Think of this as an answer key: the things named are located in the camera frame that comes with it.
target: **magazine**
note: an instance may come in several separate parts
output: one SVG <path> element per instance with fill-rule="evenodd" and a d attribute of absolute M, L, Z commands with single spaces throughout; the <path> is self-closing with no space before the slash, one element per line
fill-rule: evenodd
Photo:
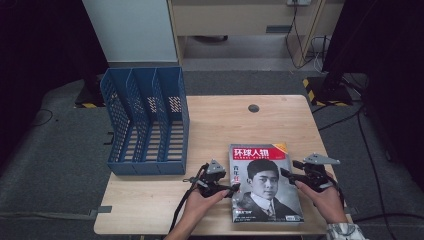
<path fill-rule="evenodd" d="M 233 222 L 304 222 L 297 188 L 280 174 L 280 168 L 291 172 L 285 143 L 229 148 L 231 185 L 240 183 L 232 197 Z"/>

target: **white cabinet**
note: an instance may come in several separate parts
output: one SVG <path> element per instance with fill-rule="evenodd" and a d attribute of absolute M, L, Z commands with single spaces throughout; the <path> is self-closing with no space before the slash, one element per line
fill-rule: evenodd
<path fill-rule="evenodd" d="M 83 0 L 108 62 L 177 62 L 167 0 Z"/>

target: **desk organizer divider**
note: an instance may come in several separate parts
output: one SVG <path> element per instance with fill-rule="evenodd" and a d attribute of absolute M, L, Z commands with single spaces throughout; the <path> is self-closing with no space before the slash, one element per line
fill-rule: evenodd
<path fill-rule="evenodd" d="M 109 68 L 100 89 L 116 175 L 183 175 L 190 118 L 181 67 Z"/>

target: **man portrait on magazine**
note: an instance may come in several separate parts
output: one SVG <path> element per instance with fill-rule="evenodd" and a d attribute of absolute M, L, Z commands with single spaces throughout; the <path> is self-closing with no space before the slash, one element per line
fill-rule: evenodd
<path fill-rule="evenodd" d="M 236 203 L 235 222 L 301 222 L 301 217 L 281 203 L 279 167 L 268 159 L 256 159 L 247 165 L 244 193 Z"/>

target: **sleeve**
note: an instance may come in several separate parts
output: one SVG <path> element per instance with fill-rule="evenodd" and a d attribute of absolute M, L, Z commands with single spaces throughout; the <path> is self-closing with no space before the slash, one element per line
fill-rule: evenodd
<path fill-rule="evenodd" d="M 327 240 L 367 240 L 358 225 L 336 223 L 327 225 Z"/>

